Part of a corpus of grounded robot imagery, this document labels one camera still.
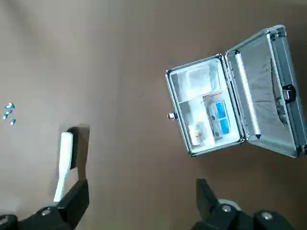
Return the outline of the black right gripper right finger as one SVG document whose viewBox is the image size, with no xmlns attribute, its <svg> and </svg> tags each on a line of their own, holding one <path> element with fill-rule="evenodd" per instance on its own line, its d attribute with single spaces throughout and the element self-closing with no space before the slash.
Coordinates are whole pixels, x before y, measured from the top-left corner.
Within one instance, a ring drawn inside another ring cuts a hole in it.
<svg viewBox="0 0 307 230">
<path fill-rule="evenodd" d="M 201 221 L 193 230 L 293 230 L 288 220 L 277 212 L 260 210 L 252 216 L 237 203 L 217 199 L 205 179 L 196 179 L 196 204 Z"/>
</svg>

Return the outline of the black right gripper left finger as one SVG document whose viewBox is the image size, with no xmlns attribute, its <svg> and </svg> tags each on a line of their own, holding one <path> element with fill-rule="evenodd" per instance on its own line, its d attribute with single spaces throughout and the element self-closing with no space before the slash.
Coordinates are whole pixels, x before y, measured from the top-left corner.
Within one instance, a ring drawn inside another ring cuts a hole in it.
<svg viewBox="0 0 307 230">
<path fill-rule="evenodd" d="M 74 230 L 88 206 L 88 181 L 78 180 L 55 206 L 44 207 L 23 220 L 19 220 L 13 214 L 1 215 L 0 228 L 2 230 Z"/>
</svg>

